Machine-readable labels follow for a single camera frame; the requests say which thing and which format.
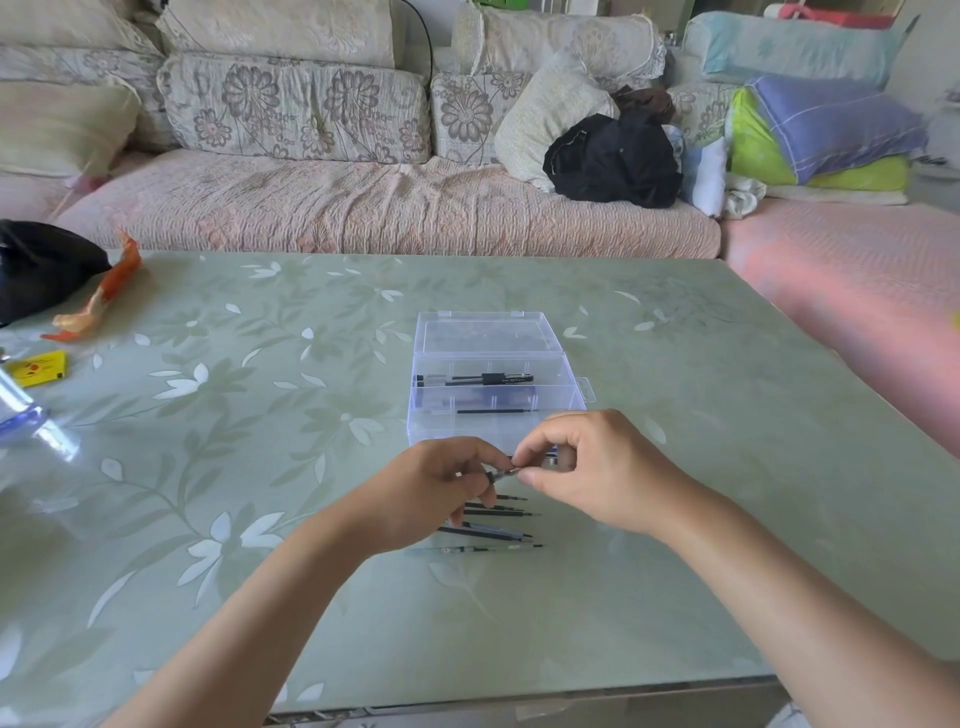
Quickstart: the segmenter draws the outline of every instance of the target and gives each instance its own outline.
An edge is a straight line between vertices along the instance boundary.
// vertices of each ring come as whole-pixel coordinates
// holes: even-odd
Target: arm
[[[960,720],[948,669],[878,619],[729,499],[680,471],[619,412],[547,420],[516,449],[553,445],[563,473],[517,476],[601,522],[673,548],[713,590],[815,728],[942,728]]]
[[[475,438],[403,452],[297,528],[104,728],[258,728],[326,606],[360,564],[426,538],[444,519],[461,521],[471,498],[495,504],[482,462],[512,467]]]

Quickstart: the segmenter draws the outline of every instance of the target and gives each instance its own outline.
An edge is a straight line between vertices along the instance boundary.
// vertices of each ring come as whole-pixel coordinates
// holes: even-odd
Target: yellow card
[[[45,384],[66,376],[66,352],[42,353],[29,359],[9,362],[5,367],[21,387]]]

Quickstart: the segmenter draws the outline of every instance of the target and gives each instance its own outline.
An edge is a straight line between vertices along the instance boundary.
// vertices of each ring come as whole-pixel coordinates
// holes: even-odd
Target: clear plastic box
[[[500,383],[501,376],[511,381]],[[589,382],[574,377],[542,313],[440,311],[417,319],[411,445],[473,435],[513,454],[547,416],[585,410],[592,400]]]

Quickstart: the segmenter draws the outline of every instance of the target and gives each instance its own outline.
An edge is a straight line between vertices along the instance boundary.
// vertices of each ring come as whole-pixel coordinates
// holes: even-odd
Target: hand
[[[395,457],[340,506],[355,519],[372,553],[405,548],[446,520],[462,524],[464,503],[472,498],[495,505],[484,463],[499,470],[513,467],[507,455],[476,437],[428,440]]]
[[[557,446],[560,472],[539,466]],[[674,465],[622,413],[572,412],[549,418],[516,448],[517,478],[602,523],[662,536],[679,500],[704,486]]]

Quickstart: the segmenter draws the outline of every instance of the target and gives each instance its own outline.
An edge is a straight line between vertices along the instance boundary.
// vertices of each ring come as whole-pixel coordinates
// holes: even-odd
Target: table
[[[69,377],[34,390],[73,461],[0,453],[0,724],[121,703],[298,522],[403,449],[417,314],[437,309],[544,312],[591,406],[960,658],[960,463],[722,262],[161,253],[71,347]],[[0,346],[42,351],[44,330]],[[546,548],[372,559],[276,712],[769,677],[668,549],[524,495]]]

